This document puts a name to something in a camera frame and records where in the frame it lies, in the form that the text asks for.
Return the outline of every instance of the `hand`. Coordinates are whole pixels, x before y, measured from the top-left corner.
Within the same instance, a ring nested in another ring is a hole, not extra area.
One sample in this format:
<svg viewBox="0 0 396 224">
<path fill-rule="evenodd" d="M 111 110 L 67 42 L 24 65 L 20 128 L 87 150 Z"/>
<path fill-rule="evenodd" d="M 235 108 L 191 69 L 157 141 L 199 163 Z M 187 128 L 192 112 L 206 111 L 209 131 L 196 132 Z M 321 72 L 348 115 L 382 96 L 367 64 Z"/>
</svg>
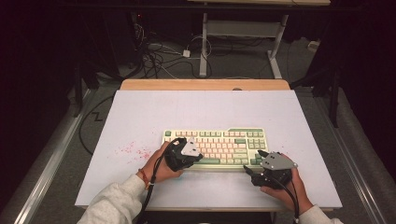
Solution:
<svg viewBox="0 0 396 224">
<path fill-rule="evenodd" d="M 169 145 L 168 142 L 164 142 L 161 148 L 155 151 L 146 162 L 146 165 L 143 166 L 142 170 L 145 172 L 148 181 L 151 180 L 155 161 L 161 157 L 161 155 L 163 154 L 163 152 L 165 151 L 168 145 Z M 155 175 L 156 176 L 155 182 L 158 183 L 169 178 L 180 177 L 182 174 L 183 174 L 182 170 L 176 172 L 172 171 L 171 168 L 169 168 L 168 165 L 166 164 L 165 158 L 163 158 L 163 160 L 160 163 L 160 167 L 158 167 L 157 174 Z M 143 179 L 143 175 L 140 172 L 137 172 L 136 175 L 139 176 L 141 179 Z"/>
<path fill-rule="evenodd" d="M 309 201 L 308 196 L 306 195 L 305 186 L 303 180 L 300 178 L 297 168 L 291 169 L 292 182 L 295 187 L 295 191 L 297 192 L 298 203 L 300 207 L 300 214 L 306 212 L 308 209 L 313 207 L 314 205 Z M 291 182 L 286 186 L 291 194 L 295 197 L 294 188 Z M 283 202 L 286 207 L 294 211 L 294 203 L 289 194 L 283 189 L 271 189 L 269 187 L 262 186 L 260 190 L 268 195 L 273 196 L 274 198 L 278 198 L 281 202 Z"/>
</svg>

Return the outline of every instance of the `dark background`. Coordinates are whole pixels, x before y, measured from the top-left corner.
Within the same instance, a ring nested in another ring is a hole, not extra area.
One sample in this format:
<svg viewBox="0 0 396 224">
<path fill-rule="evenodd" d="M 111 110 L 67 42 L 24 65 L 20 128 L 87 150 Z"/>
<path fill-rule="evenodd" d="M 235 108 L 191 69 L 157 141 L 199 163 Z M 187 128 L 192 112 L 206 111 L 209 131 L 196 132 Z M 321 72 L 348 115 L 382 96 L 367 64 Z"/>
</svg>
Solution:
<svg viewBox="0 0 396 224">
<path fill-rule="evenodd" d="M 332 5 L 348 7 L 362 2 L 332 1 Z M 0 210 L 69 107 L 67 93 L 73 87 L 77 64 L 90 59 L 117 75 L 114 65 L 134 60 L 133 35 L 125 14 L 87 13 L 83 21 L 76 11 L 60 10 L 54 3 L 20 0 L 0 6 Z M 329 62 L 341 67 L 341 87 L 378 156 L 395 176 L 391 167 L 396 133 L 395 16 L 390 1 L 367 4 L 362 14 L 332 15 L 331 23 L 329 15 L 290 16 L 284 38 L 322 40 L 307 76 L 313 76 Z M 201 17 L 180 16 L 187 17 L 178 25 L 183 31 L 169 25 L 171 20 L 180 22 L 178 16 L 167 17 L 167 26 L 152 29 L 160 31 L 165 27 L 163 30 L 176 34 L 175 38 L 186 40 L 201 23 Z M 150 19 L 158 24 L 158 17 Z M 92 30 L 87 30 L 85 22 Z M 92 74 L 95 68 L 88 70 Z M 309 84 L 318 85 L 323 80 L 318 78 Z"/>
</svg>

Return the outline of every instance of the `power cord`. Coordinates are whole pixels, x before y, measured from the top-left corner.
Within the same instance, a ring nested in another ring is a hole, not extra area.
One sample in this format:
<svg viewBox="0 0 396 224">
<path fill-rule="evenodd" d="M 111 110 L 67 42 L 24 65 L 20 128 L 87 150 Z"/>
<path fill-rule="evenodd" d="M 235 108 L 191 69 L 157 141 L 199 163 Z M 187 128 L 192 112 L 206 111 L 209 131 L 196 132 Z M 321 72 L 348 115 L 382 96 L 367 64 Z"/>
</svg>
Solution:
<svg viewBox="0 0 396 224">
<path fill-rule="evenodd" d="M 160 164 L 161 164 L 161 161 L 163 160 L 163 157 L 164 157 L 165 153 L 170 149 L 170 146 L 172 146 L 176 141 L 178 141 L 177 138 L 172 140 L 169 143 L 169 145 L 165 148 L 165 150 L 163 151 L 163 154 L 154 163 L 152 177 L 151 177 L 151 179 L 149 181 L 148 194 L 146 196 L 145 202 L 142 204 L 142 210 L 140 211 L 139 215 L 137 215 L 136 224 L 143 224 L 144 223 L 144 220 L 142 220 L 142 216 L 143 216 L 143 213 L 145 212 L 145 210 L 146 210 L 146 208 L 147 208 L 147 206 L 149 204 L 149 199 L 151 197 L 152 191 L 154 189 L 155 180 L 157 178 L 156 174 L 157 174 L 158 168 L 160 168 Z"/>
<path fill-rule="evenodd" d="M 81 124 L 79 125 L 78 128 L 78 138 L 80 143 L 82 144 L 82 146 L 84 147 L 85 151 L 87 151 L 90 155 L 93 155 L 93 152 L 90 151 L 88 149 L 88 147 L 85 145 L 83 139 L 82 139 L 82 126 L 84 125 L 85 120 L 87 119 L 87 117 L 93 112 L 93 110 L 95 110 L 99 105 L 101 105 L 102 103 L 104 103 L 105 101 L 109 100 L 109 99 L 114 99 L 114 94 L 112 96 L 108 96 L 107 98 L 103 99 L 101 102 L 99 102 L 99 104 L 97 104 L 94 108 L 92 108 L 90 110 L 90 112 L 87 113 L 87 115 L 84 117 L 84 119 L 82 120 Z"/>
<path fill-rule="evenodd" d="M 291 197 L 291 200 L 293 201 L 294 204 L 294 220 L 293 220 L 293 224 L 297 224 L 298 220 L 299 220 L 299 216 L 300 216 L 300 206 L 298 204 L 298 197 L 297 197 L 297 192 L 296 192 L 296 188 L 294 187 L 293 182 L 291 181 L 291 184 L 293 185 L 293 189 L 294 189 L 294 194 L 296 195 L 295 197 L 293 196 L 293 194 L 290 192 L 290 190 L 288 188 L 286 188 L 283 184 L 281 184 L 277 179 L 266 175 L 266 178 L 270 179 L 271 181 L 274 181 L 275 183 L 277 183 L 283 190 L 285 190 L 289 196 Z"/>
</svg>

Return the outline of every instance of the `electrical cable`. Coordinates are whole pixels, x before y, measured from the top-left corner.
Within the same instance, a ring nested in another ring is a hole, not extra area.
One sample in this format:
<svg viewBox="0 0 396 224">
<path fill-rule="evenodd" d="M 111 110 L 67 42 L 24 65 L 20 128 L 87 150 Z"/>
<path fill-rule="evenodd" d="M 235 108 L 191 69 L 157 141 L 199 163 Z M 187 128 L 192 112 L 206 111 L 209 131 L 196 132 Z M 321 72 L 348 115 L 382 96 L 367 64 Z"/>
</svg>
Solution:
<svg viewBox="0 0 396 224">
<path fill-rule="evenodd" d="M 81 130 L 82 130 L 82 126 L 85 122 L 85 120 L 87 119 L 87 117 L 93 112 L 94 109 L 96 109 L 99 105 L 101 105 L 102 103 L 104 103 L 105 101 L 107 101 L 108 99 L 114 99 L 114 94 L 112 96 L 108 96 L 107 98 L 103 99 L 101 102 L 99 102 L 99 104 L 97 104 L 96 106 L 94 106 L 85 116 L 85 118 L 81 121 L 81 124 L 79 125 L 78 128 L 78 138 L 80 143 L 82 144 L 82 146 L 84 147 L 85 151 L 87 151 L 90 155 L 93 155 L 93 152 L 91 152 L 88 147 L 85 145 L 83 139 L 82 139 L 82 135 L 81 135 Z"/>
<path fill-rule="evenodd" d="M 156 180 L 156 178 L 157 178 L 156 174 L 157 174 L 157 172 L 158 172 L 158 168 L 160 168 L 161 161 L 163 160 L 163 157 L 164 157 L 165 153 L 169 150 L 170 146 L 172 146 L 176 141 L 178 141 L 177 138 L 174 139 L 174 140 L 172 140 L 172 141 L 168 144 L 168 146 L 165 148 L 165 150 L 163 151 L 163 154 L 162 154 L 162 155 L 155 161 L 155 163 L 154 163 L 152 176 L 151 176 L 151 179 L 150 179 L 150 181 L 149 181 L 148 194 L 147 194 L 147 196 L 146 196 L 146 200 L 145 200 L 144 203 L 142 204 L 142 209 L 140 210 L 139 215 L 137 215 L 137 222 L 136 222 L 137 224 L 142 224 L 142 221 L 143 221 L 143 220 L 141 220 L 141 218 L 142 218 L 143 213 L 144 213 L 145 210 L 146 210 L 146 207 L 147 207 L 148 204 L 149 204 L 149 199 L 150 199 L 151 193 L 152 193 L 152 191 L 153 191 L 153 189 L 154 189 L 155 180 Z"/>
<path fill-rule="evenodd" d="M 162 49 L 162 48 L 171 49 L 172 52 L 174 52 L 175 54 L 181 55 L 181 53 L 177 52 L 175 49 L 172 49 L 172 48 L 170 48 L 170 47 L 167 47 L 167 46 L 165 46 L 165 45 L 163 45 L 163 44 L 161 44 L 161 47 L 160 47 L 159 49 L 156 49 L 156 50 L 154 50 L 154 51 L 158 51 L 158 50 L 160 50 L 160 49 Z"/>
<path fill-rule="evenodd" d="M 174 64 L 171 64 L 171 65 L 165 67 L 164 69 L 170 68 L 170 67 L 172 67 L 172 66 L 174 66 L 174 65 L 176 65 L 176 64 L 179 64 L 179 63 L 188 63 L 188 64 L 191 66 L 191 73 L 192 73 L 192 76 L 193 76 L 193 77 L 196 77 L 196 78 L 199 78 L 199 77 L 197 77 L 197 76 L 194 74 L 194 68 L 193 68 L 192 63 L 190 63 L 190 62 L 178 62 L 178 63 L 174 63 Z"/>
<path fill-rule="evenodd" d="M 209 40 L 208 40 L 207 38 L 203 38 L 202 36 L 199 36 L 199 35 L 198 35 L 198 36 L 196 36 L 195 38 L 193 38 L 193 39 L 190 41 L 190 44 L 192 43 L 192 41 L 194 41 L 194 40 L 196 40 L 196 39 L 198 39 L 198 38 L 201 38 L 201 39 L 205 40 L 205 41 L 209 44 L 209 52 L 207 53 L 206 57 L 209 56 L 210 53 L 212 52 L 212 45 L 210 44 L 210 42 L 209 42 Z"/>
<path fill-rule="evenodd" d="M 298 223 L 297 220 L 298 220 L 298 218 L 300 216 L 300 206 L 298 204 L 297 199 L 293 196 L 293 194 L 290 192 L 290 190 L 288 188 L 286 188 L 283 184 L 281 184 L 277 179 L 275 179 L 275 178 L 273 178 L 273 177 L 271 177 L 269 175 L 266 175 L 265 177 L 270 179 L 271 181 L 274 181 L 275 183 L 277 183 L 283 190 L 285 190 L 289 194 L 289 196 L 291 197 L 291 200 L 293 201 L 293 204 L 294 204 L 294 220 L 293 220 L 293 224 Z M 292 185 L 293 185 L 293 188 L 294 188 L 294 193 L 296 194 L 296 197 L 297 197 L 297 193 L 296 193 L 296 189 L 294 187 L 294 184 L 292 184 Z"/>
<path fill-rule="evenodd" d="M 172 63 L 174 61 L 181 60 L 181 59 L 185 59 L 185 57 L 175 58 L 175 59 L 172 59 L 171 61 L 167 61 L 167 62 L 163 62 L 163 63 Z"/>
<path fill-rule="evenodd" d="M 228 50 L 228 52 L 226 52 L 226 53 L 224 53 L 224 54 L 215 54 L 215 56 L 218 56 L 218 57 L 224 57 L 224 56 L 227 56 L 227 55 L 230 55 L 231 53 L 233 53 L 233 41 L 231 41 L 231 40 L 229 40 L 228 38 L 226 38 L 227 40 L 228 40 L 228 42 L 230 43 L 230 49 Z M 213 48 L 214 47 L 227 47 L 227 46 L 222 46 L 222 45 L 214 45 L 213 46 Z"/>
<path fill-rule="evenodd" d="M 265 38 L 255 38 L 254 41 L 251 44 L 241 43 L 241 41 L 250 41 L 250 40 L 246 40 L 246 39 L 245 40 L 230 40 L 230 41 L 232 41 L 233 43 L 237 43 L 239 45 L 242 45 L 242 47 L 234 47 L 234 49 L 244 49 L 244 48 L 248 48 L 248 47 L 257 47 L 257 46 L 259 46 L 262 43 L 262 41 L 264 41 L 264 39 Z"/>
</svg>

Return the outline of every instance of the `person's left hand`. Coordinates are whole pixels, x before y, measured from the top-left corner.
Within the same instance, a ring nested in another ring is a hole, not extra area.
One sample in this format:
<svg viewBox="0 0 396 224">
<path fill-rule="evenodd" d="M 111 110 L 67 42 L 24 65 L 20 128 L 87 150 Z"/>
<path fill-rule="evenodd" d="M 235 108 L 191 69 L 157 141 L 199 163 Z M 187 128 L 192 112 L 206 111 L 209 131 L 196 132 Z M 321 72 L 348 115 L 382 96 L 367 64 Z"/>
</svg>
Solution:
<svg viewBox="0 0 396 224">
<path fill-rule="evenodd" d="M 146 165 L 143 166 L 142 170 L 145 172 L 146 177 L 148 178 L 148 181 L 151 180 L 152 177 L 152 173 L 154 170 L 154 165 L 155 165 L 155 161 L 161 157 L 161 155 L 163 154 L 163 151 L 166 149 L 166 147 L 169 145 L 169 142 L 164 142 L 163 145 L 161 146 L 160 149 L 158 149 L 157 151 L 155 151 L 151 157 L 148 159 L 148 161 L 146 162 Z M 171 170 L 171 168 L 169 168 L 169 166 L 166 164 L 165 158 L 163 158 L 163 160 L 161 161 L 160 167 L 157 170 L 157 174 L 155 182 L 161 182 L 164 181 L 166 179 L 169 178 L 175 178 L 175 177 L 180 177 L 183 174 L 182 170 L 176 171 L 174 172 L 173 170 Z M 141 179 L 143 179 L 143 175 L 140 172 L 136 173 L 137 176 L 139 176 Z"/>
</svg>

